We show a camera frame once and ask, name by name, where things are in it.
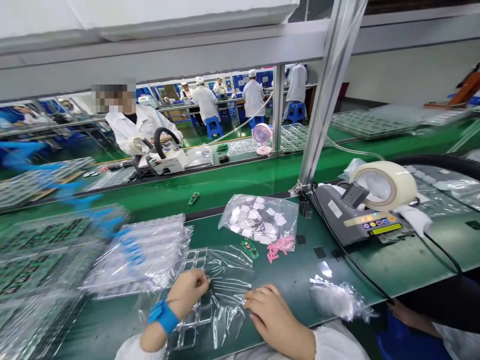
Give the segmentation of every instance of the aluminum frame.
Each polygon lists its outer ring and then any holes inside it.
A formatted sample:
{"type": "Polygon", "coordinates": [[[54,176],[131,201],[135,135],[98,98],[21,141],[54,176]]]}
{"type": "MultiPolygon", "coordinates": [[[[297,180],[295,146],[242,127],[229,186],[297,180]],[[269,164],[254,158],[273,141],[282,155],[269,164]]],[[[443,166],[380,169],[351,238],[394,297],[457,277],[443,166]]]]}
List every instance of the aluminum frame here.
{"type": "Polygon", "coordinates": [[[303,152],[296,190],[309,188],[327,136],[340,87],[367,7],[363,0],[335,0],[325,43],[323,73],[315,93],[308,138],[303,152]],[[359,19],[355,23],[356,13],[359,19]]]}

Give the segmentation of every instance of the white lab coat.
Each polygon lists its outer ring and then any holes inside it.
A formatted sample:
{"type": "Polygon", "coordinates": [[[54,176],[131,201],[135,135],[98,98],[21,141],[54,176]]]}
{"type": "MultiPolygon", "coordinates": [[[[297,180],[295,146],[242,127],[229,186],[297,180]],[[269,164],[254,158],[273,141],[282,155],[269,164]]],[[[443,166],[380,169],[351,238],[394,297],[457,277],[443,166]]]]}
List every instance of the white lab coat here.
{"type": "MultiPolygon", "coordinates": [[[[340,320],[333,320],[313,330],[315,335],[315,360],[370,360],[364,348],[347,330],[340,320]]],[[[115,360],[160,360],[164,349],[158,352],[145,352],[140,347],[140,335],[135,335],[123,343],[116,353],[115,360]]],[[[260,345],[249,350],[227,356],[224,360],[288,360],[268,345],[260,345]]]]}
{"type": "Polygon", "coordinates": [[[200,108],[200,116],[205,123],[205,119],[219,117],[219,109],[217,108],[217,98],[215,97],[212,90],[205,87],[204,85],[199,85],[191,93],[191,98],[200,108]]]}
{"type": "Polygon", "coordinates": [[[305,85],[307,85],[307,69],[302,64],[297,64],[291,68],[288,74],[290,87],[286,93],[286,101],[305,102],[305,85]]]}
{"type": "Polygon", "coordinates": [[[120,149],[132,156],[134,154],[127,147],[128,139],[139,137],[150,140],[153,138],[155,130],[160,127],[169,129],[180,141],[184,138],[174,123],[150,106],[136,105],[136,124],[121,112],[109,112],[105,120],[113,130],[116,143],[120,149]]]}
{"type": "Polygon", "coordinates": [[[188,90],[190,90],[190,96],[188,95],[188,93],[184,90],[184,88],[182,87],[180,89],[180,100],[185,100],[185,99],[191,99],[192,98],[192,95],[193,95],[193,89],[191,87],[188,87],[188,90]]]}
{"type": "MultiPolygon", "coordinates": [[[[245,100],[245,116],[251,118],[264,104],[264,88],[257,80],[250,80],[243,88],[241,97],[245,100]]],[[[265,116],[265,108],[256,116],[265,116]]]]}
{"type": "Polygon", "coordinates": [[[222,82],[221,85],[219,85],[219,82],[216,81],[215,84],[213,85],[213,92],[217,95],[223,95],[227,93],[227,87],[225,84],[222,82]]]}

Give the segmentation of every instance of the hand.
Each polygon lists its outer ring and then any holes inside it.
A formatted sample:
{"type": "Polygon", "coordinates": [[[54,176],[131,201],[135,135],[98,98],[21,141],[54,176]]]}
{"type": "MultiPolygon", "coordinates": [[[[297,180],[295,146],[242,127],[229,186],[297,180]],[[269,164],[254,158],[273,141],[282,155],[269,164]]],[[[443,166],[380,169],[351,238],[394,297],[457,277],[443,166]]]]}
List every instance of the hand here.
{"type": "Polygon", "coordinates": [[[197,268],[181,273],[166,297],[166,303],[178,320],[192,311],[195,303],[207,292],[210,279],[197,268]]]}
{"type": "Polygon", "coordinates": [[[293,360],[313,360],[316,344],[314,333],[292,315],[287,303],[274,285],[248,291],[245,309],[263,340],[279,353],[293,360]]]}
{"type": "Polygon", "coordinates": [[[172,140],[172,137],[166,133],[161,133],[160,135],[160,142],[163,144],[163,143],[166,143],[167,141],[170,141],[172,140]]]}

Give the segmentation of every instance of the black hose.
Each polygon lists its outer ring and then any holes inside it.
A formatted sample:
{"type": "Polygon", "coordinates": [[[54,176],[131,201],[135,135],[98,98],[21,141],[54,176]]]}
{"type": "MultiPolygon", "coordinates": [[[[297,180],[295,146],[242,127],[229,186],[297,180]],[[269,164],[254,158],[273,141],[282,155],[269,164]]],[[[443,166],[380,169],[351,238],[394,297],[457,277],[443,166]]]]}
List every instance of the black hose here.
{"type": "Polygon", "coordinates": [[[173,132],[171,132],[169,129],[166,127],[159,127],[157,130],[155,130],[155,134],[153,135],[153,145],[155,145],[156,152],[158,155],[160,155],[160,159],[166,159],[167,157],[165,156],[163,150],[162,150],[162,144],[160,143],[160,134],[161,133],[167,133],[168,135],[171,136],[171,138],[180,146],[180,140],[178,137],[175,136],[173,132]]]}

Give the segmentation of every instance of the person's left hand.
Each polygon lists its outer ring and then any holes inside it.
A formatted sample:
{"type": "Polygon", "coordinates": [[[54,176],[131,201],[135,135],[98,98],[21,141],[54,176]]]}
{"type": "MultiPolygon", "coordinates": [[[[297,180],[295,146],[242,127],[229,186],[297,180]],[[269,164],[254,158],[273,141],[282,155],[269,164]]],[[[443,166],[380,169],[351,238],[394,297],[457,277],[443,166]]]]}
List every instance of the person's left hand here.
{"type": "Polygon", "coordinates": [[[210,279],[197,268],[181,273],[166,297],[168,307],[180,321],[192,311],[195,303],[207,292],[210,279]]]}

